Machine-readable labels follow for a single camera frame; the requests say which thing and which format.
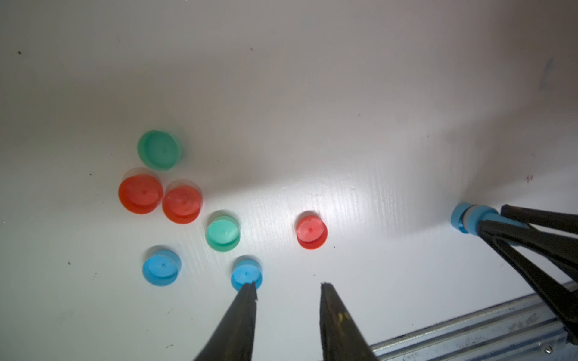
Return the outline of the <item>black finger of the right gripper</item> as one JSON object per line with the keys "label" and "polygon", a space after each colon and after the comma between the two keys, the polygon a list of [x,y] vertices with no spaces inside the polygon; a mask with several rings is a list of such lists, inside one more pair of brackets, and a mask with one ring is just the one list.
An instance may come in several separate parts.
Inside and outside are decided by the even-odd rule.
{"label": "black finger of the right gripper", "polygon": [[524,224],[577,234],[578,215],[504,205],[501,215]]}
{"label": "black finger of the right gripper", "polygon": [[482,221],[477,235],[507,261],[563,323],[568,341],[577,344],[577,295],[514,248],[519,245],[546,257],[567,275],[577,272],[577,240],[532,228]]}

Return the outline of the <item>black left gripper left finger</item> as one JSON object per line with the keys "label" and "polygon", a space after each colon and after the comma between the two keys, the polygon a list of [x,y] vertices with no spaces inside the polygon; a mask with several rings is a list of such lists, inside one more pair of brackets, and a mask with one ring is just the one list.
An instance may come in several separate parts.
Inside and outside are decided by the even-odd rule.
{"label": "black left gripper left finger", "polygon": [[195,361],[250,361],[254,347],[256,313],[256,284],[244,284]]}

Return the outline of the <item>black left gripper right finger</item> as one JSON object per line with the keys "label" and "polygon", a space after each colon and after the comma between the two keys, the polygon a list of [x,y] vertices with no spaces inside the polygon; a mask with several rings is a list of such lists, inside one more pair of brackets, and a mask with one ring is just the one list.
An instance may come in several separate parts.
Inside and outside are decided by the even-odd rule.
{"label": "black left gripper right finger", "polygon": [[376,355],[330,283],[321,285],[320,331],[323,360],[373,360]]}

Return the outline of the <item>blue stamp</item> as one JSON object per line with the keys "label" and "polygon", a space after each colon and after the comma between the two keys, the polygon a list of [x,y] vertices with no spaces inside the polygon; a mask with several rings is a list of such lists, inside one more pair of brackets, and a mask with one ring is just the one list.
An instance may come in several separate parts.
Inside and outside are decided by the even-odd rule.
{"label": "blue stamp", "polygon": [[466,202],[457,205],[450,218],[450,223],[456,230],[473,236],[478,236],[477,227],[482,221],[495,221],[516,227],[529,228],[527,224],[500,215],[494,208]]}

